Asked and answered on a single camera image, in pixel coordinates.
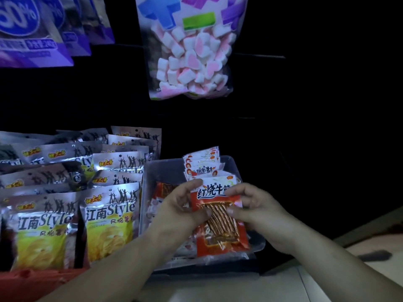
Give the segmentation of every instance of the purple snack bag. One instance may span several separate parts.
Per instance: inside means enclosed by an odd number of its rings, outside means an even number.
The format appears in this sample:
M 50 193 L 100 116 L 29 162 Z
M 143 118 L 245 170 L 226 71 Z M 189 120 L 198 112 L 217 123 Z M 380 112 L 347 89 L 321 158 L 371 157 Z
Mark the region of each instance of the purple snack bag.
M 91 44 L 115 43 L 103 0 L 74 0 L 74 3 L 79 8 L 85 33 Z
M 74 0 L 41 0 L 52 13 L 64 44 L 71 56 L 91 56 L 89 40 L 80 20 L 79 9 Z
M 0 0 L 0 67 L 73 66 L 52 17 L 38 0 Z

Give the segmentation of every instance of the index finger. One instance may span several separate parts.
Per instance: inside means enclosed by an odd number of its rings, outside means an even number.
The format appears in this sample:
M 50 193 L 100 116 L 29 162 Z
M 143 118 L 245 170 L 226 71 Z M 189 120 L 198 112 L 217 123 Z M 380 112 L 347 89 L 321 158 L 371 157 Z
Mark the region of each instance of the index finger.
M 175 188 L 171 195 L 175 196 L 175 197 L 186 197 L 186 195 L 188 195 L 192 190 L 194 190 L 195 188 L 201 186 L 203 184 L 203 180 L 202 179 L 194 179 L 185 183 L 182 183 L 180 186 L 178 186 L 177 188 Z
M 226 196 L 246 195 L 246 196 L 252 197 L 256 194 L 257 191 L 258 191 L 258 188 L 254 185 L 251 185 L 249 183 L 239 183 L 239 184 L 235 184 L 234 186 L 226 189 L 225 195 Z

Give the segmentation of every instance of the forearm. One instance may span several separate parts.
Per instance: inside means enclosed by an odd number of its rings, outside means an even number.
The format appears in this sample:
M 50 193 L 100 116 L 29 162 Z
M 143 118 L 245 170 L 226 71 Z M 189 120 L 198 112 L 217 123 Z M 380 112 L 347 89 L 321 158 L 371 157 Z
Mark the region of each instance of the forearm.
M 305 225 L 293 255 L 333 302 L 403 301 L 402 287 Z
M 141 236 L 40 301 L 133 301 L 161 260 L 152 239 Z

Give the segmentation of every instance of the person's right arm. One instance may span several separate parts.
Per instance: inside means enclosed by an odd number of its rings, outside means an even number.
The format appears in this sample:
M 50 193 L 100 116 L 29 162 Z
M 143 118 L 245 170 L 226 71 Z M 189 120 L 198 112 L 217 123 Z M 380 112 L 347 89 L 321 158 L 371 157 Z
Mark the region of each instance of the person's right arm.
M 236 194 L 246 208 L 230 207 L 228 214 L 248 223 L 278 251 L 293 255 L 333 302 L 403 301 L 403 287 L 301 223 L 269 193 L 242 183 L 226 191 Z

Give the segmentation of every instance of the clear plastic bag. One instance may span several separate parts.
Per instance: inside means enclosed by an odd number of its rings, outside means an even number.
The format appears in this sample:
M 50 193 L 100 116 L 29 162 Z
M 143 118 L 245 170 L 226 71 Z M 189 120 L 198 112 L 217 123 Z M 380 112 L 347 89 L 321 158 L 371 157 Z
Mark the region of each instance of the clear plastic bag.
M 226 65 L 248 0 L 136 0 L 149 95 L 162 100 L 227 96 Z

